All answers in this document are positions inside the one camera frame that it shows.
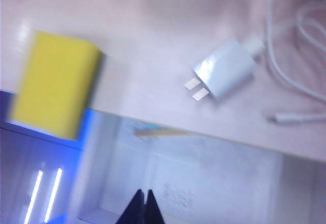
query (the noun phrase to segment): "metal prong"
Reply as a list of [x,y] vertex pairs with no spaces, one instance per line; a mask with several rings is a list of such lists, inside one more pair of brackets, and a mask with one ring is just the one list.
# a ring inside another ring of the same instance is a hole
[[193,98],[198,102],[201,100],[203,97],[205,97],[207,94],[209,94],[209,91],[206,88],[202,88],[195,94],[193,94]]
[[198,80],[196,77],[188,81],[184,86],[187,88],[189,91],[195,88],[200,84],[200,80]]

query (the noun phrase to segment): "white charger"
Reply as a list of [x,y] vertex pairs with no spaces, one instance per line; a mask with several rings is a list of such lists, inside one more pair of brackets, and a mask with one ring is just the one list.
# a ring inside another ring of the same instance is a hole
[[207,94],[220,99],[252,75],[256,67],[252,57],[263,48],[263,43],[256,36],[249,38],[243,46],[237,40],[231,39],[200,62],[193,69],[196,77],[184,86],[192,90],[201,83],[204,85],[193,95],[196,101]]

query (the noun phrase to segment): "table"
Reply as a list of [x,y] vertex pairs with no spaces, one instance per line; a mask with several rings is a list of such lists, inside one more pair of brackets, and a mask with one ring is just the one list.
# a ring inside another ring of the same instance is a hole
[[[280,2],[282,19],[298,0]],[[183,87],[194,76],[191,67],[223,41],[261,34],[265,6],[266,0],[2,0],[1,89],[19,91],[34,29],[85,38],[106,54],[91,109],[326,161],[326,123],[279,126],[265,119],[276,111],[325,110],[284,85],[266,55],[256,60],[254,79],[222,101],[196,102],[195,91]],[[326,92],[321,54],[293,45],[294,37],[278,38],[282,68]]]

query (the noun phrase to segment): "yellow sponge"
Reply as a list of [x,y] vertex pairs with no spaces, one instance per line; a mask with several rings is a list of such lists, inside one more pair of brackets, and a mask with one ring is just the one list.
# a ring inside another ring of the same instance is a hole
[[75,139],[99,58],[90,42],[38,32],[11,121]]

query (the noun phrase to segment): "led light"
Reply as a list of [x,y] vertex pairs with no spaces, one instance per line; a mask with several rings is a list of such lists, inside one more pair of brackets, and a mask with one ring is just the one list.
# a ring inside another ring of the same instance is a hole
[[46,210],[46,214],[45,214],[45,219],[44,219],[45,223],[47,223],[49,221],[49,218],[50,218],[50,215],[51,215],[53,203],[55,202],[57,191],[58,191],[59,184],[60,184],[61,174],[62,174],[62,169],[58,168],[55,183],[54,183],[53,188],[52,188],[49,204],[47,206],[47,210]]
[[40,184],[41,184],[42,176],[43,176],[43,172],[42,171],[39,171],[38,174],[37,174],[37,178],[36,178],[35,184],[34,184],[34,189],[33,189],[31,201],[30,201],[30,204],[29,204],[29,208],[27,209],[27,213],[26,213],[26,217],[25,217],[25,220],[24,220],[24,224],[27,224],[30,221],[31,213],[33,211],[33,207],[34,207],[34,203],[35,203],[35,200],[36,200],[37,193],[39,191],[39,187],[40,187]]

